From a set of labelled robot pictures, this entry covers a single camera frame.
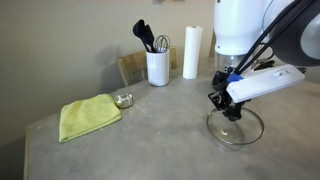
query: utensil holder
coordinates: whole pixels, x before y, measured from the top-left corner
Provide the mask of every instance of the utensil holder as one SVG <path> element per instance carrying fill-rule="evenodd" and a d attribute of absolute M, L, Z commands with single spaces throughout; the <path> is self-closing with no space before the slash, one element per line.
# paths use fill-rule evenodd
<path fill-rule="evenodd" d="M 153 86 L 169 83 L 169 49 L 164 53 L 147 54 L 148 82 Z"/>

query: small metal bowl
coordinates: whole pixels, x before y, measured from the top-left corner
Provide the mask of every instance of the small metal bowl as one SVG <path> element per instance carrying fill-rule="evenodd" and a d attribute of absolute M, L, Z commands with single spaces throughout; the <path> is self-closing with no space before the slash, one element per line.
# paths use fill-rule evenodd
<path fill-rule="evenodd" d="M 121 109 L 128 108 L 133 104 L 133 96 L 132 93 L 116 95 L 114 97 L 114 101 L 117 106 Z"/>

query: kitchen utensil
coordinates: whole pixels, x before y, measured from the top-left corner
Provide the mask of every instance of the kitchen utensil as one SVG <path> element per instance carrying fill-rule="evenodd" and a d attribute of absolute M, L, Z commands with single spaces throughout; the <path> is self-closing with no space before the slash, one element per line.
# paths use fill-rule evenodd
<path fill-rule="evenodd" d="M 141 39 L 144 47 L 146 48 L 146 51 L 147 52 L 150 52 L 149 48 L 147 47 L 146 45 L 146 42 L 145 42 L 145 38 L 144 38 L 144 20 L 140 19 L 134 26 L 133 26 L 133 34 L 135 36 L 137 36 L 138 38 Z"/>
<path fill-rule="evenodd" d="M 164 53 L 170 46 L 170 38 L 167 35 L 160 35 L 156 38 L 154 47 L 157 53 Z"/>
<path fill-rule="evenodd" d="M 155 48 L 153 46 L 154 36 L 151 31 L 149 25 L 145 25 L 144 20 L 140 19 L 134 26 L 133 26 L 133 34 L 141 39 L 144 47 L 146 48 L 147 52 L 155 53 Z"/>

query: whisk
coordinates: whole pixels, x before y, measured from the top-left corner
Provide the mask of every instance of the whisk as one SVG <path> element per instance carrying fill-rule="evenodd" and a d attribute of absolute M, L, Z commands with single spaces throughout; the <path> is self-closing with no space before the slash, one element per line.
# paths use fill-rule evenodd
<path fill-rule="evenodd" d="M 157 53 L 164 53 L 170 46 L 170 38 L 167 35 L 159 35 L 155 42 L 154 47 Z"/>

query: wooden chair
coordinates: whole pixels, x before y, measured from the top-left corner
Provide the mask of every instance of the wooden chair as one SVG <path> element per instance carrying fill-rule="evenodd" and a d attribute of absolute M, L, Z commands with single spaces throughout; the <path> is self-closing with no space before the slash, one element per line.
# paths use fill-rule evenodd
<path fill-rule="evenodd" d="M 176 48 L 169 47 L 171 69 L 177 68 Z M 146 52 L 140 51 L 118 59 L 118 68 L 125 86 L 146 80 L 148 78 Z"/>

